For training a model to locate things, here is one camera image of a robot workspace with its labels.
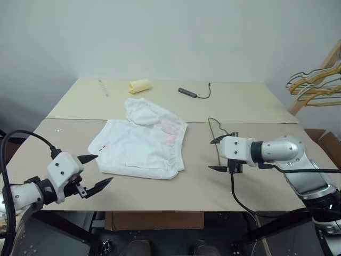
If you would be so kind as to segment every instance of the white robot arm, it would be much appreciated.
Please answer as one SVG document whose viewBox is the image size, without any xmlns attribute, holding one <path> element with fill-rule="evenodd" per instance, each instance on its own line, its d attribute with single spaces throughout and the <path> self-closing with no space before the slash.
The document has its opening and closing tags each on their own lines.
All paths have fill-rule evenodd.
<svg viewBox="0 0 341 256">
<path fill-rule="evenodd" d="M 332 255 L 341 255 L 341 193 L 330 177 L 322 173 L 323 170 L 318 172 L 319 167 L 307 157 L 300 140 L 287 135 L 272 141 L 255 141 L 254 138 L 223 135 L 211 143 L 220 143 L 223 158 L 240 161 L 242 164 L 264 168 L 267 166 L 265 162 L 276 163 L 277 168 L 282 170 L 287 182 L 307 207 L 339 212 L 339 218 L 320 213 L 313 214 L 312 220 L 323 232 L 321 235 Z M 303 172 L 302 169 L 317 170 Z"/>
<path fill-rule="evenodd" d="M 82 164 L 95 159 L 96 155 L 73 156 L 60 152 L 47 167 L 46 179 L 33 177 L 22 185 L 12 185 L 12 195 L 16 214 L 21 213 L 33 203 L 40 205 L 64 202 L 65 197 L 78 193 L 81 198 L 88 198 L 100 192 L 112 178 L 95 184 L 94 188 L 86 190 L 81 184 Z M 6 218 L 3 194 L 0 194 L 0 218 Z"/>
</svg>

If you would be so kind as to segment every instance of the white cloth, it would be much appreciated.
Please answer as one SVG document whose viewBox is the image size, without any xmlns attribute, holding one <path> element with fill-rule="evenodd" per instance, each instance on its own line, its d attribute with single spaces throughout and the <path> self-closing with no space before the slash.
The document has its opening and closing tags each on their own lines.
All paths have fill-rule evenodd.
<svg viewBox="0 0 341 256">
<path fill-rule="evenodd" d="M 126 99 L 128 120 L 108 120 L 88 147 L 100 171 L 172 179 L 184 169 L 181 148 L 187 123 L 145 99 Z"/>
</svg>

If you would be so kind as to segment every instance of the black cord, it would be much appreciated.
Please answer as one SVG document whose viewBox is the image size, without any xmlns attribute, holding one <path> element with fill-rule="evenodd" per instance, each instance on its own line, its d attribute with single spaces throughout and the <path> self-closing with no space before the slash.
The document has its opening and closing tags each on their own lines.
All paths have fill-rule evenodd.
<svg viewBox="0 0 341 256">
<path fill-rule="evenodd" d="M 25 133 L 28 135 L 32 135 L 44 141 L 50 147 L 50 150 L 55 149 L 55 147 L 45 138 L 41 137 L 40 135 L 36 133 L 25 131 L 25 130 L 16 130 L 16 131 L 10 132 L 3 138 L 3 141 L 0 147 L 0 165 L 1 165 L 0 173 L 2 174 L 2 177 L 4 180 L 4 187 L 2 191 L 3 191 L 3 198 L 4 198 L 5 209 L 6 209 L 7 225 L 6 225 L 6 238 L 5 238 L 4 245 L 1 251 L 1 256 L 8 256 L 11 254 L 14 239 L 15 239 L 15 226 L 16 226 L 15 208 L 14 208 L 13 195 L 11 191 L 11 184 L 9 181 L 7 168 L 6 168 L 6 146 L 10 137 L 15 133 Z"/>
<path fill-rule="evenodd" d="M 197 98 L 199 99 L 208 99 L 211 96 L 211 83 L 208 83 L 208 89 L 209 89 L 209 94 L 207 97 L 199 97 L 197 96 Z"/>
<path fill-rule="evenodd" d="M 263 214 L 255 212 L 255 211 L 249 209 L 248 207 L 246 207 L 245 205 L 243 205 L 243 203 L 241 201 L 239 201 L 239 199 L 237 198 L 236 193 L 234 191 L 234 176 L 233 176 L 233 173 L 230 173 L 230 176 L 231 176 L 231 192 L 232 192 L 232 196 L 233 196 L 234 200 L 236 200 L 236 202 L 242 208 L 244 208 L 246 211 L 248 211 L 249 213 L 251 213 L 253 215 L 257 215 L 257 216 L 264 217 L 264 218 L 276 219 L 276 218 L 279 218 L 279 217 L 283 216 L 283 214 L 280 214 L 280 215 L 263 215 Z"/>
<path fill-rule="evenodd" d="M 281 173 L 297 173 L 297 172 L 317 172 L 317 173 L 341 173 L 341 170 L 339 169 L 295 169 L 295 170 L 282 170 L 281 168 L 279 168 L 277 165 L 274 164 L 262 164 L 259 163 L 258 167 L 260 169 L 271 169 L 271 168 L 275 168 L 277 171 L 281 172 Z"/>
</svg>

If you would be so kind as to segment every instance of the beige tabletop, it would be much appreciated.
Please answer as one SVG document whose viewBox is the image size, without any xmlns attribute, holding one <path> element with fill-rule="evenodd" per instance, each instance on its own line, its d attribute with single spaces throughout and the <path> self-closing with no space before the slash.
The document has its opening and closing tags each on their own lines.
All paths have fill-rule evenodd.
<svg viewBox="0 0 341 256">
<path fill-rule="evenodd" d="M 36 132 L 63 151 L 75 155 L 87 154 L 87 147 L 101 131 L 106 121 L 46 119 Z M 229 132 L 238 131 L 241 137 L 271 140 L 284 134 L 299 137 L 307 153 L 321 167 L 335 168 L 333 163 L 304 132 L 299 124 L 223 124 Z M 219 135 L 214 125 L 216 136 Z M 182 156 L 185 170 L 173 180 L 152 180 L 102 174 L 95 161 L 85 165 L 83 185 L 91 188 L 96 182 L 114 177 L 97 195 L 81 199 L 68 197 L 63 204 L 52 203 L 50 210 L 179 210 L 179 211 L 243 211 L 231 195 L 230 176 L 209 169 L 217 164 L 215 148 L 210 145 L 211 134 L 207 123 L 189 123 Z M 28 138 L 8 164 L 10 181 L 23 182 L 33 176 L 43 178 L 50 163 L 50 151 L 36 138 Z M 332 175 L 340 184 L 341 176 Z M 236 194 L 256 211 L 287 211 L 302 207 L 283 175 L 276 170 L 244 167 L 243 174 L 235 175 Z"/>
<path fill-rule="evenodd" d="M 80 78 L 47 118 L 125 119 L 127 98 L 146 98 L 185 120 L 207 122 L 214 117 L 223 123 L 297 123 L 264 83 L 211 83 L 208 99 L 179 93 L 179 87 L 204 97 L 207 82 L 151 81 L 151 89 L 130 94 L 129 80 Z"/>
</svg>

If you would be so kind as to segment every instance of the yellow hanger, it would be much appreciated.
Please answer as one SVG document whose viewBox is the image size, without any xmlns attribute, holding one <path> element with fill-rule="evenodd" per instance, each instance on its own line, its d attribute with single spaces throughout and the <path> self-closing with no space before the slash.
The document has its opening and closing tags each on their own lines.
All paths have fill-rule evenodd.
<svg viewBox="0 0 341 256">
<path fill-rule="evenodd" d="M 303 85 L 300 85 L 299 87 L 301 89 L 296 89 L 292 92 L 292 95 L 297 95 L 297 94 L 313 94 L 313 93 L 318 93 L 320 91 L 323 91 L 324 89 L 320 89 L 322 87 L 325 87 L 327 84 L 330 84 L 330 83 L 333 83 L 335 81 L 338 81 L 340 80 L 341 81 L 341 77 L 338 77 L 337 79 L 333 79 L 333 80 L 329 80 L 327 82 L 324 82 L 322 85 L 315 85 L 315 84 L 307 84 L 305 86 Z"/>
<path fill-rule="evenodd" d="M 294 84 L 292 84 L 289 88 L 290 93 L 292 94 L 292 92 L 298 88 L 299 86 L 307 83 L 307 84 L 312 84 L 314 82 L 316 82 L 317 80 L 327 77 L 327 76 L 331 76 L 337 73 L 341 73 L 341 64 L 337 65 L 335 68 L 332 69 L 328 69 L 327 71 L 321 72 L 319 74 L 317 74 L 316 76 L 313 76 L 312 78 L 302 78 L 300 80 L 298 80 L 297 82 L 295 82 Z"/>
<path fill-rule="evenodd" d="M 341 85 L 330 89 L 330 90 L 324 90 L 323 92 L 318 92 L 316 94 L 310 95 L 309 97 L 307 97 L 306 99 L 300 99 L 300 101 L 305 100 L 304 105 L 305 106 L 316 106 L 316 107 L 324 107 L 324 106 L 335 106 L 335 105 L 341 105 L 341 101 L 332 101 L 332 102 L 318 102 L 318 103 L 310 103 L 310 101 L 312 100 L 319 100 L 319 99 L 323 99 L 323 98 L 318 98 L 319 96 L 332 96 L 335 93 L 341 93 Z M 333 99 L 333 98 L 341 98 L 341 96 L 338 97 L 326 97 L 325 99 Z"/>
</svg>

